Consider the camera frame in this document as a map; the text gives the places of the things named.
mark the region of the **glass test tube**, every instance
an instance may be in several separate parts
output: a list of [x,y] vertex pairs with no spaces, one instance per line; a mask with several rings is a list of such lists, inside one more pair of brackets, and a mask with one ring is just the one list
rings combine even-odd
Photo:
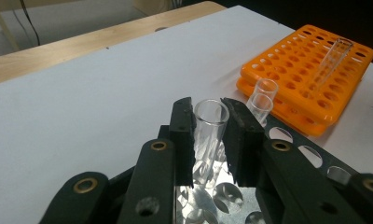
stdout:
[[195,184],[205,185],[213,169],[214,159],[227,126],[228,108],[216,100],[204,100],[195,107],[196,129],[193,179]]
[[314,76],[308,80],[305,87],[302,89],[302,96],[305,98],[313,98],[351,48],[352,41],[338,38],[321,61]]

